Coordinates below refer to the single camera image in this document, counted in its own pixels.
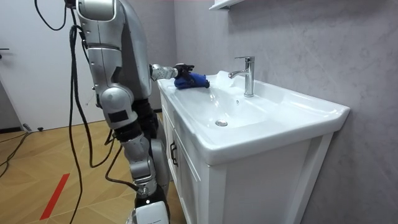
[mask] white shelf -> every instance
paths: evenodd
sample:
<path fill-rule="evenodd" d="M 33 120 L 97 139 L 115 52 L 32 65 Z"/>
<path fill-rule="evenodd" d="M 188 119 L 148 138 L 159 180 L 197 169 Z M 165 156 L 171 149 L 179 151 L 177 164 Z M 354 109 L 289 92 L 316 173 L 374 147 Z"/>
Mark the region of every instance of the white shelf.
<path fill-rule="evenodd" d="M 216 0 L 214 5 L 209 8 L 209 10 L 229 10 L 229 7 L 233 4 L 239 3 L 244 0 Z"/>

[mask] faucet handle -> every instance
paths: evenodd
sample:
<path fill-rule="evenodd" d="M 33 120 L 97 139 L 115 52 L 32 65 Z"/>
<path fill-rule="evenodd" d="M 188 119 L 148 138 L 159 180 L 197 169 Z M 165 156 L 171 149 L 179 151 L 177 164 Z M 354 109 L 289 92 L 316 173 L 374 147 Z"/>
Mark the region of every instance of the faucet handle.
<path fill-rule="evenodd" d="M 242 56 L 242 57 L 236 57 L 235 59 L 238 59 L 238 58 L 244 58 L 245 59 L 245 62 L 254 62 L 255 61 L 255 59 L 256 59 L 256 57 L 255 56 Z"/>

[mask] cabinet handle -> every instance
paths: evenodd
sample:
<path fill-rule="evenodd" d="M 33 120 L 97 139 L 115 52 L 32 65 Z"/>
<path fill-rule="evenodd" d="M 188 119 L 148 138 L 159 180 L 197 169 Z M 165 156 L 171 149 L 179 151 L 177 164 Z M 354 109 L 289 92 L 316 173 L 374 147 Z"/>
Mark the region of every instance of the cabinet handle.
<path fill-rule="evenodd" d="M 177 150 L 177 147 L 174 146 L 174 148 L 171 151 L 171 156 L 172 156 L 172 160 L 173 160 L 173 164 L 176 165 L 178 167 L 178 162 L 177 162 L 177 158 L 174 156 L 174 151 Z"/>
<path fill-rule="evenodd" d="M 172 144 L 170 144 L 170 151 L 172 150 L 172 147 L 175 146 L 175 141 L 173 141 Z"/>

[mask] red tape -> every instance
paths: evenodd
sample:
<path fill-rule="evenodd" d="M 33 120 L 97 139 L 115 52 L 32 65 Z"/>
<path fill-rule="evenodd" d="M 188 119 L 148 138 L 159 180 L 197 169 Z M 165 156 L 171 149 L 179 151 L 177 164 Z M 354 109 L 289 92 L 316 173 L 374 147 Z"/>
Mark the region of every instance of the red tape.
<path fill-rule="evenodd" d="M 57 185 L 57 188 L 55 189 L 54 193 L 52 194 L 52 196 L 51 196 L 46 208 L 44 209 L 44 212 L 43 212 L 42 216 L 40 217 L 40 220 L 43 220 L 43 219 L 46 219 L 46 218 L 50 217 L 50 215 L 52 213 L 52 210 L 54 209 L 55 204 L 57 203 L 58 198 L 61 195 L 63 187 L 67 183 L 69 175 L 70 174 L 63 174 L 62 175 L 61 180 L 60 180 L 60 182 Z"/>

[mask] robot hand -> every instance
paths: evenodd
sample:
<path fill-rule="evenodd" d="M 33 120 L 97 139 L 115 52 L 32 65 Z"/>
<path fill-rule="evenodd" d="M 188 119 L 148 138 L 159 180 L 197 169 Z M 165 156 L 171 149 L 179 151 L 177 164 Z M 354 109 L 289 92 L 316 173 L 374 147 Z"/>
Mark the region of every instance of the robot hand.
<path fill-rule="evenodd" d="M 192 77 L 189 75 L 192 72 L 194 65 L 185 65 L 183 63 L 178 63 L 174 66 L 175 69 L 178 71 L 178 75 L 175 77 L 176 79 L 184 78 L 188 81 L 192 80 Z"/>

